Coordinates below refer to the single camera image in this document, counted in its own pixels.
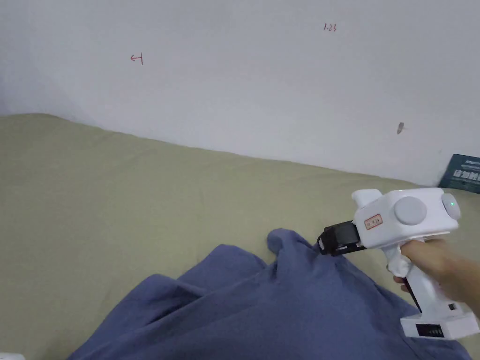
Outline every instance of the hand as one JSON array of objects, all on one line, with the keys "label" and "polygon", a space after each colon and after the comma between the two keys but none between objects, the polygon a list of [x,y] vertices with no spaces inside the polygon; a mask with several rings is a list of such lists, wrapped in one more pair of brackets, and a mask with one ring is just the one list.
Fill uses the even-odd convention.
[{"label": "hand", "polygon": [[[455,301],[467,301],[465,282],[459,281],[459,277],[468,278],[467,267],[478,265],[454,254],[443,239],[428,242],[412,240],[402,245],[401,251],[420,270],[436,280],[446,296]],[[403,284],[400,277],[394,276],[394,281]]]}]

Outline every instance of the white handheld device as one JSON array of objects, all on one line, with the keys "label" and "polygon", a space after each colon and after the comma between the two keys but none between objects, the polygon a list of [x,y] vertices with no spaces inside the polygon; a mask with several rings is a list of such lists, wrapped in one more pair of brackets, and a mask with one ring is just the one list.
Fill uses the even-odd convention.
[{"label": "white handheld device", "polygon": [[367,189],[355,191],[352,198],[358,207],[354,220],[325,228],[319,237],[322,253],[383,250],[388,270],[405,278],[420,311],[400,319],[406,336],[458,339],[480,332],[475,315],[448,299],[439,284],[400,250],[409,240],[424,241],[458,228],[461,213],[453,195],[439,188],[396,190],[385,195]]}]

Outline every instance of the device handle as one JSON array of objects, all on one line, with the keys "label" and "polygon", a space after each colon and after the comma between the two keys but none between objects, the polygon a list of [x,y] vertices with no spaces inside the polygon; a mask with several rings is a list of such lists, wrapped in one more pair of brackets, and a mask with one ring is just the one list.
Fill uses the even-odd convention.
[{"label": "device handle", "polygon": [[412,265],[405,280],[405,285],[423,316],[438,318],[463,314],[460,305],[445,295],[440,284],[418,267]]}]

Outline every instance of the red handwritten mark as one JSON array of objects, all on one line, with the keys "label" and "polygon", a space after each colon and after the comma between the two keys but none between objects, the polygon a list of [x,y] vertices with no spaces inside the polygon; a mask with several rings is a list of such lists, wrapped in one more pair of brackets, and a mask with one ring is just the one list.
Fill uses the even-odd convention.
[{"label": "red handwritten mark", "polygon": [[142,65],[144,64],[144,59],[143,59],[143,57],[142,57],[142,53],[140,53],[140,56],[137,57],[137,58],[134,58],[134,56],[135,56],[135,55],[132,55],[132,56],[130,57],[130,60],[135,61],[135,59],[140,59],[140,60],[142,61]]},{"label": "red handwritten mark", "polygon": [[[332,31],[332,24],[330,24],[330,27],[327,29],[327,23],[325,23],[324,30]],[[336,31],[336,24],[333,24],[333,31]]]}]

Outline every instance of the white wall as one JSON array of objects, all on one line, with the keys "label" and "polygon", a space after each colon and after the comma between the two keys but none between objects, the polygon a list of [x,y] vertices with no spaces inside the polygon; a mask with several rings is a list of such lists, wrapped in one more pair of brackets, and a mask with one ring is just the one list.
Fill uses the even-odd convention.
[{"label": "white wall", "polygon": [[468,0],[3,0],[0,114],[436,185],[452,153],[480,156],[479,14]]}]

